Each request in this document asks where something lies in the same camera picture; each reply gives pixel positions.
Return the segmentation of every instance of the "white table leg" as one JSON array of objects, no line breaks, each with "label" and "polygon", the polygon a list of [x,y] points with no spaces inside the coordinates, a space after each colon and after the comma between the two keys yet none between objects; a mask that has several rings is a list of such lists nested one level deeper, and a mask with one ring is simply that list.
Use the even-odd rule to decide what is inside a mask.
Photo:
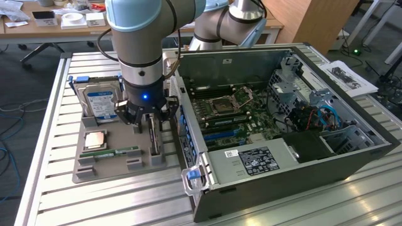
[{"label": "white table leg", "polygon": [[270,29],[269,32],[266,33],[269,36],[265,40],[266,44],[274,44],[277,41],[277,37],[279,34],[279,29]]},{"label": "white table leg", "polygon": [[385,63],[388,65],[393,64],[393,62],[396,61],[397,57],[402,54],[402,42],[400,44],[400,46],[396,48],[396,50],[393,51],[393,53],[390,54],[389,58],[385,60]]},{"label": "white table leg", "polygon": [[358,33],[360,33],[360,31],[362,30],[362,28],[364,28],[366,22],[369,21],[369,18],[370,18],[370,16],[373,15],[373,12],[374,12],[376,8],[378,7],[380,3],[381,3],[381,0],[374,0],[374,2],[373,2],[373,4],[372,4],[372,6],[370,6],[370,8],[369,8],[369,10],[368,10],[368,12],[366,12],[364,18],[362,18],[361,21],[360,21],[358,26],[356,27],[356,29],[353,30],[353,32],[352,32],[352,34],[350,34],[350,36],[349,36],[349,38],[348,38],[348,44],[349,44],[349,45],[352,44],[354,38],[358,36]]},{"label": "white table leg", "polygon": [[370,45],[370,42],[373,41],[376,35],[378,34],[380,30],[382,29],[385,23],[388,22],[390,16],[393,15],[393,13],[396,12],[397,8],[400,8],[400,6],[392,6],[390,10],[386,12],[386,14],[384,15],[381,21],[378,22],[374,30],[372,31],[370,35],[368,36],[364,44],[368,46]]}]

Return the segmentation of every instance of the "chair wheel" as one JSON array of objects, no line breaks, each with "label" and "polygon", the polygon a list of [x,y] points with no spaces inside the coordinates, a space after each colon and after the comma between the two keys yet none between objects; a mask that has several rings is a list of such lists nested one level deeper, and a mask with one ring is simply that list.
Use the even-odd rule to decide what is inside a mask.
[{"label": "chair wheel", "polygon": [[28,47],[27,47],[27,45],[22,45],[22,44],[19,44],[19,49],[20,49],[20,50],[27,50],[27,49],[28,49]]},{"label": "chair wheel", "polygon": [[95,44],[94,44],[94,42],[91,42],[91,41],[87,42],[87,45],[89,45],[90,47],[93,47],[93,48],[95,47]]},{"label": "chair wheel", "polygon": [[31,64],[22,64],[22,66],[23,66],[23,69],[26,69],[26,70],[31,70],[32,69],[32,65]]}]

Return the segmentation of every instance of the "barcode label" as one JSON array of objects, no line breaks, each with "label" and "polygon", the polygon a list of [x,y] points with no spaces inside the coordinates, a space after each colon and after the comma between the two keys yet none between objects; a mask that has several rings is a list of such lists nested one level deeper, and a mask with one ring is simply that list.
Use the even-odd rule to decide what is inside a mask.
[{"label": "barcode label", "polygon": [[234,156],[239,156],[239,152],[238,152],[238,150],[226,151],[225,155],[226,155],[226,158],[230,158]]}]

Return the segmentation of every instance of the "gray parts tray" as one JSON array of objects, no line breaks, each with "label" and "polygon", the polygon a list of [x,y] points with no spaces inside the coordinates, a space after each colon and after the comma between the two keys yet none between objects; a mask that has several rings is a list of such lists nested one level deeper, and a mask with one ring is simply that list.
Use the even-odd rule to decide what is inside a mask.
[{"label": "gray parts tray", "polygon": [[[85,137],[91,132],[106,134],[106,149],[94,152],[85,150]],[[141,134],[134,133],[133,125],[121,122],[105,123],[90,128],[86,128],[82,123],[74,162],[74,182],[82,183],[125,174],[150,173],[166,168],[163,148],[159,155],[151,155],[151,148],[149,122],[146,121],[143,121],[143,133]],[[89,152],[101,153],[101,155],[94,157],[89,155]]]}]

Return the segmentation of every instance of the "blue network cable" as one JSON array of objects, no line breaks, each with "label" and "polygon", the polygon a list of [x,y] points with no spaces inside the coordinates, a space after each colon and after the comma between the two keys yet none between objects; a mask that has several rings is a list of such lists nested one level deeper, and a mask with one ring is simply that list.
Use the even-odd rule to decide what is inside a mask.
[{"label": "blue network cable", "polygon": [[8,199],[8,197],[11,197],[14,194],[16,194],[16,192],[19,191],[19,188],[20,188],[20,183],[22,183],[22,178],[20,178],[20,174],[19,174],[19,169],[18,169],[18,164],[15,163],[15,158],[14,158],[14,155],[12,153],[10,153],[7,151],[7,149],[4,148],[0,148],[0,150],[4,152],[4,154],[10,156],[10,159],[11,159],[11,162],[12,162],[12,166],[14,166],[14,170],[15,170],[15,174],[18,175],[18,186],[15,188],[15,190],[12,191],[12,193],[6,196],[2,200],[0,200],[0,204]]},{"label": "blue network cable", "polygon": [[[24,119],[22,117],[10,116],[10,115],[4,115],[4,114],[0,114],[0,116],[6,117],[6,118],[19,119],[22,121],[19,129],[14,133],[11,133],[6,138],[2,138],[0,141],[3,141],[6,139],[11,138],[14,135],[16,135],[16,133],[23,129]],[[6,148],[0,148],[0,150],[4,152],[4,155],[8,155],[8,158],[10,158],[11,162],[12,162],[14,170],[15,170],[15,173],[16,173],[16,176],[18,176],[18,185],[16,185],[16,188],[12,191],[12,193],[0,200],[0,204],[2,204],[8,199],[8,197],[11,197],[19,191],[19,188],[20,188],[20,185],[22,185],[22,178],[20,178],[19,168],[18,168],[18,164],[15,162],[15,158],[14,158],[12,153]]]},{"label": "blue network cable", "polygon": [[[329,105],[322,105],[322,106],[320,107],[320,109],[318,109],[318,116],[320,116],[320,117],[321,117],[321,115],[322,115],[321,109],[329,109],[329,110],[333,112],[334,117],[336,117],[336,120],[337,120],[338,123],[340,123],[340,127],[342,128],[342,122],[341,122],[341,119],[340,119],[337,110],[336,110],[332,106],[329,106]],[[322,122],[324,125],[328,125],[328,123],[326,123],[326,121],[324,120],[322,117],[321,117],[321,122]]]}]

